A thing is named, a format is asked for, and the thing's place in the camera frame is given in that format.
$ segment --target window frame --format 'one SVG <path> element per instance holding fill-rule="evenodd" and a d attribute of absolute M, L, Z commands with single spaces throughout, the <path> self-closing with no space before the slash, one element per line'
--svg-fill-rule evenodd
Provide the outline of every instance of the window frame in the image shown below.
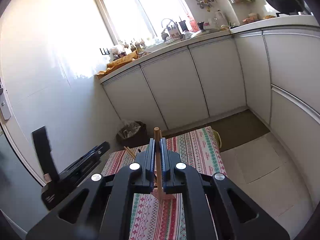
<path fill-rule="evenodd" d="M 150 31 L 152 38 L 156 37 L 157 36 L 156 31 L 155 31 L 150 19 L 148 18 L 148 15 L 146 14 L 144 8 L 142 7 L 140 1 L 139 0 L 134 0 L 134 1 L 136 2 L 138 10 L 139 10 L 147 28 L 148 28 L 148 30 Z M 101 13 L 102 19 L 103 19 L 103 21 L 106 25 L 106 28 L 111 36 L 113 44 L 114 45 L 119 44 L 119 42 L 118 42 L 120 40 L 119 35 L 117 34 L 117 31 L 112 23 L 112 19 L 111 19 L 110 15 L 108 14 L 108 10 L 107 10 L 103 0 L 96 0 L 96 2 L 98 5 L 98 8 L 99 8 L 99 11 Z M 188 8 L 188 5 L 186 4 L 186 2 L 184 0 L 179 0 L 179 2 L 180 2 L 180 5 L 182 6 L 182 8 L 184 9 L 185 13 L 192 16 L 191 11 Z"/>

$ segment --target white cabinet door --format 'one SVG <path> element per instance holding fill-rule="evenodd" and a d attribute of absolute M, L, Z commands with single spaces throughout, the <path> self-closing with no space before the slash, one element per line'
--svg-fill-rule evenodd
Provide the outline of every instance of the white cabinet door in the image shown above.
<path fill-rule="evenodd" d="M 154 127 L 167 130 L 140 67 L 110 79 L 103 87 L 122 120 L 145 123 L 150 135 Z"/>
<path fill-rule="evenodd" d="M 272 31 L 265 34 L 272 83 L 320 113 L 320 38 L 289 33 L 309 34 L 306 30 L 278 31 L 288 34 L 271 34 Z"/>
<path fill-rule="evenodd" d="M 167 53 L 141 66 L 169 129 L 209 117 L 188 49 Z"/>
<path fill-rule="evenodd" d="M 241 66 L 232 39 L 190 46 L 190 52 L 210 116 L 246 105 Z"/>
<path fill-rule="evenodd" d="M 270 69 L 262 35 L 240 37 L 235 41 L 241 60 L 247 105 L 269 123 Z"/>
<path fill-rule="evenodd" d="M 271 128 L 289 147 L 315 205 L 320 200 L 320 119 L 308 106 L 272 88 Z"/>

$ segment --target bottle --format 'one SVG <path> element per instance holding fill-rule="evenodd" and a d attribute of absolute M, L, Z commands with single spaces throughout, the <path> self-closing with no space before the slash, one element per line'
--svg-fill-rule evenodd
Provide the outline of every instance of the bottle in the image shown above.
<path fill-rule="evenodd" d="M 187 17 L 189 19 L 189 22 L 190 22 L 190 25 L 191 25 L 191 28 L 192 28 L 192 31 L 194 33 L 198 32 L 199 31 L 199 28 L 198 28 L 198 25 L 195 21 L 195 19 L 193 17 L 191 17 L 190 15 L 187 14 Z"/>
<path fill-rule="evenodd" d="M 140 47 L 140 43 L 139 43 L 139 42 L 136 42 L 134 45 L 135 45 L 136 48 L 137 48 L 137 52 L 138 52 L 138 53 L 141 53 L 141 52 L 142 52 L 142 49 L 141 49 L 141 47 Z"/>
<path fill-rule="evenodd" d="M 143 38 L 141 38 L 140 45 L 141 45 L 141 48 L 142 48 L 142 49 L 145 49 L 145 48 L 146 48 L 146 44 L 145 44 Z"/>
<path fill-rule="evenodd" d="M 131 51 L 134 52 L 137 48 L 133 45 L 132 41 L 131 41 L 130 45 L 131 45 L 131 47 L 130 47 Z"/>
<path fill-rule="evenodd" d="M 229 26 L 229 23 L 226 20 L 226 17 L 223 15 L 223 13 L 220 10 L 216 11 L 215 15 L 216 15 L 216 19 L 217 19 L 217 22 L 219 25 L 219 29 L 221 29 L 221 25 Z"/>
<path fill-rule="evenodd" d="M 209 25 L 210 25 L 210 29 L 220 29 L 219 26 L 218 26 L 216 18 L 209 18 L 208 22 L 209 22 Z"/>

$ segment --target kitchen counter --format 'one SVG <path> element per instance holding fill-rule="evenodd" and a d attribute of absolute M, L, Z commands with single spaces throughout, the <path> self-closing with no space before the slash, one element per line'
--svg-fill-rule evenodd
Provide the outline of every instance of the kitchen counter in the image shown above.
<path fill-rule="evenodd" d="M 185 47 L 185 46 L 189 46 L 191 44 L 195 44 L 195 43 L 199 43 L 202 41 L 206 41 L 206 40 L 211 40 L 211 39 L 217 39 L 219 37 L 223 37 L 223 36 L 227 36 L 227 35 L 231 35 L 231 34 L 235 34 L 235 33 L 240 33 L 240 32 L 246 32 L 246 31 L 251 31 L 251 30 L 255 30 L 255 29 L 260 29 L 260 28 L 266 28 L 266 27 L 275 27 L 275 26 L 301 26 L 301 25 L 305 25 L 305 26 L 314 26 L 314 27 L 319 27 L 319 24 L 316 20 L 316 18 L 312 15 L 293 15 L 293 16 L 285 16 L 285 17 L 277 17 L 277 18 L 272 18 L 272 19 L 267 19 L 267 20 L 261 20 L 258 22 L 254 22 L 254 23 L 250 23 L 250 24 L 246 24 L 246 25 L 242 25 L 236 28 L 233 28 L 231 30 L 227 30 L 227 31 L 220 31 L 220 32 L 216 32 L 216 33 L 210 33 L 210 34 L 206 34 L 206 35 L 202 35 L 202 36 L 198 36 L 186 41 L 181 41 L 172 45 L 169 45 L 165 48 L 156 50 L 155 52 L 152 52 L 146 56 L 143 56 L 131 63 L 128 63 L 127 65 L 113 71 L 112 73 L 106 75 L 105 77 L 100 79 L 100 83 L 103 83 L 109 79 L 111 79 L 112 77 L 138 65 L 141 64 L 145 61 L 151 60 L 154 57 L 160 56 L 164 53 Z"/>

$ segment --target floor tile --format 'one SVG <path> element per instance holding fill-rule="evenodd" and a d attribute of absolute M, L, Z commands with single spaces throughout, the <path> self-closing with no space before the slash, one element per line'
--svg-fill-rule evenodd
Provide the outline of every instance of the floor tile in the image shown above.
<path fill-rule="evenodd" d="M 227 176 L 233 181 L 238 187 L 241 184 L 246 184 L 237 158 L 235 156 L 235 150 L 230 149 L 220 153 L 223 161 L 223 165 L 226 169 Z"/>
<path fill-rule="evenodd" d="M 299 194 L 300 198 L 310 198 L 310 194 L 308 191 L 308 188 L 304 182 L 303 177 L 301 176 L 301 174 L 299 173 L 299 170 L 297 168 L 297 166 L 294 164 L 294 162 L 292 160 L 287 161 L 284 164 L 284 167 L 286 168 L 286 170 L 288 171 L 293 184 L 295 185 L 297 192 Z"/>
<path fill-rule="evenodd" d="M 303 198 L 286 212 L 276 217 L 275 220 L 287 230 L 290 239 L 294 239 L 308 222 L 312 213 L 311 199 Z"/>
<path fill-rule="evenodd" d="M 269 129 L 249 110 L 210 122 L 204 125 L 180 130 L 179 132 L 168 131 L 166 138 L 172 138 L 196 129 L 211 126 L 216 130 L 222 140 L 220 152 L 233 149 L 244 143 L 250 142 L 269 132 Z"/>
<path fill-rule="evenodd" d="M 266 138 L 258 138 L 235 148 L 236 158 L 246 183 L 252 182 L 282 165 Z"/>
<path fill-rule="evenodd" d="M 271 144 L 271 146 L 276 151 L 276 153 L 278 154 L 279 158 L 283 163 L 286 163 L 287 161 L 291 160 L 290 155 L 287 153 L 287 151 L 284 149 L 281 143 L 277 140 L 277 138 L 271 132 L 267 133 L 265 135 L 265 138 Z"/>
<path fill-rule="evenodd" d="M 299 195 L 284 166 L 248 184 L 250 197 L 269 215 L 276 217 L 291 208 Z"/>

